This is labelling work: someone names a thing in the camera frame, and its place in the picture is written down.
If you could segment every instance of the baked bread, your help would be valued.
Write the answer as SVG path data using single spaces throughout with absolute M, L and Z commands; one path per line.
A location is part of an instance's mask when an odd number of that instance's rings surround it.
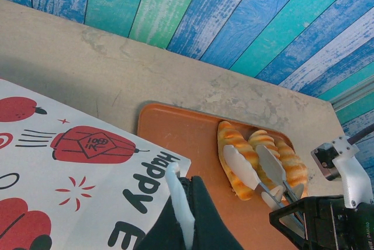
M 218 140 L 218 155 L 221 165 L 234 192 L 241 200 L 248 200 L 252 197 L 254 191 L 247 187 L 239 178 L 232 172 L 226 164 L 223 157 L 223 147 L 225 145 L 233 145 L 244 158 L 250 162 L 252 167 L 256 170 L 258 168 L 258 155 L 253 150 L 252 146 L 243 138 L 241 133 L 237 131 L 228 121 L 222 121 L 218 125 L 217 131 Z
M 288 146 L 283 140 L 275 141 L 280 154 L 280 162 L 286 171 L 286 180 L 293 188 L 298 184 L 304 184 L 304 192 L 302 197 L 308 196 L 307 183 L 308 183 L 308 169 L 302 162 L 300 157 L 295 154 L 294 150 Z
M 279 159 L 278 148 L 274 144 L 274 138 L 268 135 L 266 130 L 257 130 L 250 136 L 248 143 L 256 150 L 257 145 L 264 145 L 273 155 Z

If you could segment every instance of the orange tray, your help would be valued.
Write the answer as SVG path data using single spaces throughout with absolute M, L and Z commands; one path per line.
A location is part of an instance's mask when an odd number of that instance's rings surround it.
M 265 129 L 179 107 L 151 103 L 139 115 L 137 134 L 191 159 L 187 177 L 199 175 L 203 179 L 223 222 L 244 249 L 296 249 L 270 225 L 271 209 L 259 196 L 242 201 L 231 191 L 217 152 L 217 128 L 222 120 L 232 123 L 246 139 L 254 131 Z M 270 136 L 282 137 L 293 148 L 284 134 L 265 130 Z

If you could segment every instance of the table surface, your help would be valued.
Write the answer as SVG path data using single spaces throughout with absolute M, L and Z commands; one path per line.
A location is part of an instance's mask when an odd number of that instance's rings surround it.
M 310 195 L 342 193 L 310 151 L 343 133 L 330 103 L 0 0 L 0 77 L 136 133 L 149 101 L 272 128 L 309 168 Z

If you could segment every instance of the tongs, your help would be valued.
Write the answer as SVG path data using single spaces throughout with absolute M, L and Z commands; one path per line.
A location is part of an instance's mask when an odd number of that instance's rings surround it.
M 225 145 L 223 147 L 224 159 L 230 169 L 238 176 L 243 184 L 260 195 L 273 211 L 285 207 L 282 203 L 283 194 L 289 203 L 299 200 L 303 193 L 304 185 L 300 184 L 292 189 L 286 180 L 286 172 L 282 164 L 264 145 L 258 145 L 256 147 L 256 153 L 259 156 L 259 164 L 262 166 L 267 177 L 277 185 L 272 190 L 269 190 L 268 187 L 261 182 L 252 165 L 233 145 Z M 286 216 L 283 218 L 283 223 L 299 236 L 304 236 L 304 221 L 301 214 L 296 214 L 296 217 L 294 215 Z

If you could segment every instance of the wooden backdrop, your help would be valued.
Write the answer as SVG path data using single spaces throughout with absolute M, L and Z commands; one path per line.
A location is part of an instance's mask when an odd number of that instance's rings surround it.
M 374 0 L 10 1 L 324 100 L 374 75 Z M 337 115 L 373 123 L 374 93 Z M 374 179 L 374 134 L 358 145 Z

